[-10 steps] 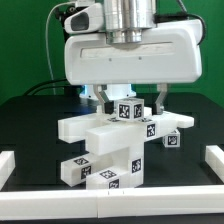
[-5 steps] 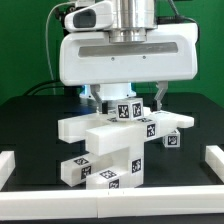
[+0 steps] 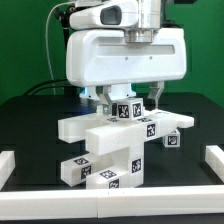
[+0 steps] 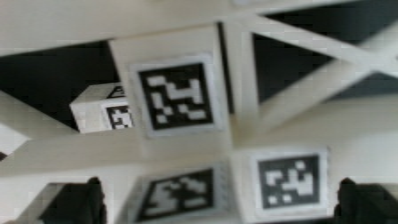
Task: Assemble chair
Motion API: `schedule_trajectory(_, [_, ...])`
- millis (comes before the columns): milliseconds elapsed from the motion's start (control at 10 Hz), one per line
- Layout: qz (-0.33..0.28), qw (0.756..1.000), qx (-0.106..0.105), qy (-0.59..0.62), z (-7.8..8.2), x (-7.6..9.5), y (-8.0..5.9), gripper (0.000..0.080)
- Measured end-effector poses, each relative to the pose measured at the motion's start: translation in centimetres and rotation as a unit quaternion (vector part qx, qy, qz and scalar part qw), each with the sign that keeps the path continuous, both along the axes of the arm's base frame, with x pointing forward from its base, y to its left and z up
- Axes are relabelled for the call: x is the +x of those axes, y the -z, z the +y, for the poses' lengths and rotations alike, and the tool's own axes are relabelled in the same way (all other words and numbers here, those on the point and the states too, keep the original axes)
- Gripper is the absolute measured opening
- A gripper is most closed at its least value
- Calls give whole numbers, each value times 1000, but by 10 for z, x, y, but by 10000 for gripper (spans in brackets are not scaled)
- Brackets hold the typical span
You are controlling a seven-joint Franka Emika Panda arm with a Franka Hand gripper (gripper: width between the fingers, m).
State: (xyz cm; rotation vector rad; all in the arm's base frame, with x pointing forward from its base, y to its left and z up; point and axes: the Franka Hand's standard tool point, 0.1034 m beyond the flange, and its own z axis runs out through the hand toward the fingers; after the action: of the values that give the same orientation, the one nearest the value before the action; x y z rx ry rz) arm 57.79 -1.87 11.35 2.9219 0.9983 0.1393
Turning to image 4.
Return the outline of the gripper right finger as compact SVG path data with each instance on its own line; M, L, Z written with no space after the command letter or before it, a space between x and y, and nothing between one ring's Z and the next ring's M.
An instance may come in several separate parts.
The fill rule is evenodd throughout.
M398 183L342 180L333 224L398 224Z

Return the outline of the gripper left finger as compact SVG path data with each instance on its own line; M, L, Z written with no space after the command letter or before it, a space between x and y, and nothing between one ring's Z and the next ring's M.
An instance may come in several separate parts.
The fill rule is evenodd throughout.
M102 181L68 183L40 215L43 224L107 224Z

